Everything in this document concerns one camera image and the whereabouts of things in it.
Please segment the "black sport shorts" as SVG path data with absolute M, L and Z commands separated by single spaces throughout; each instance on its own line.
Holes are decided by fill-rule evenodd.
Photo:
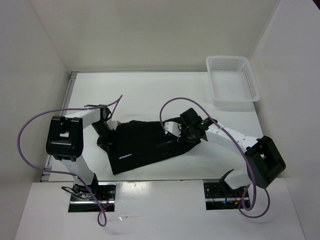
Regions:
M 97 139 L 114 175 L 183 155 L 200 144 L 165 134 L 159 121 L 121 123 Z

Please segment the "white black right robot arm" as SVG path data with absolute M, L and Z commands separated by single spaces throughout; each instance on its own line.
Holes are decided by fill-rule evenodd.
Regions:
M 202 119 L 193 108 L 181 115 L 181 137 L 190 141 L 205 140 L 245 157 L 246 167 L 225 173 L 219 191 L 230 197 L 238 188 L 256 184 L 266 189 L 286 169 L 274 141 L 268 137 L 248 136 L 210 119 Z

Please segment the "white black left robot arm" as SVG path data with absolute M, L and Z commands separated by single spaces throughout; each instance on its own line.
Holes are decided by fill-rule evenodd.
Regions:
M 98 178 L 88 167 L 84 157 L 84 129 L 92 126 L 98 135 L 97 146 L 108 153 L 118 126 L 112 121 L 113 112 L 103 105 L 65 116 L 54 116 L 50 121 L 46 152 L 60 161 L 72 175 L 74 186 L 68 190 L 75 197 L 94 200 L 100 194 Z

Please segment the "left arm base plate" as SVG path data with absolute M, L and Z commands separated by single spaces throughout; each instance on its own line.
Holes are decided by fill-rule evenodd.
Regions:
M 105 212 L 115 211 L 116 182 L 99 182 L 92 191 Z M 62 186 L 62 190 L 70 194 L 69 213 L 99 212 L 96 201 L 84 186 Z

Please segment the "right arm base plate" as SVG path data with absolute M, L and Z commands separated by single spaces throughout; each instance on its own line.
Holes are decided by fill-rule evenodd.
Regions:
M 203 188 L 207 211 L 238 209 L 246 189 L 245 186 L 241 186 L 225 193 L 217 181 L 204 181 Z

